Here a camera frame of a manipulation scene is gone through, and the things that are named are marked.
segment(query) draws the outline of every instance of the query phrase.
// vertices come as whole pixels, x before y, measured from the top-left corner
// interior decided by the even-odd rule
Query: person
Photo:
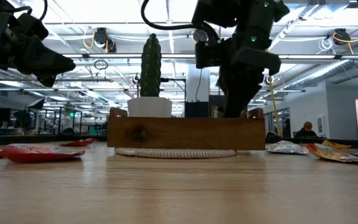
[[[296,138],[302,138],[302,137],[317,137],[317,134],[311,130],[313,125],[311,122],[307,121],[303,124],[303,128],[297,132],[295,135]]]

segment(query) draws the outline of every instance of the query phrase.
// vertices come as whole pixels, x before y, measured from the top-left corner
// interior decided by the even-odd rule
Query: wooden box
[[[111,108],[108,147],[265,150],[265,123],[263,118],[138,118]]]

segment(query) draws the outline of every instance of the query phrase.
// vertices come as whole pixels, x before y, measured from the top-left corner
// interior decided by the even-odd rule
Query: white rope mat
[[[234,150],[209,149],[136,149],[115,148],[115,152],[125,156],[160,159],[208,159],[235,156]]]

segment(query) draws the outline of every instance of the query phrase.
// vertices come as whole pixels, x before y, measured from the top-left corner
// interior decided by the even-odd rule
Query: cactus
[[[140,96],[160,94],[161,46],[155,34],[151,34],[143,46]]]

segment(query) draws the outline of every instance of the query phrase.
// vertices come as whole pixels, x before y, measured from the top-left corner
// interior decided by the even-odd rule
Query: wooden table
[[[358,165],[239,153],[205,160],[114,155],[0,159],[0,223],[358,223]]]

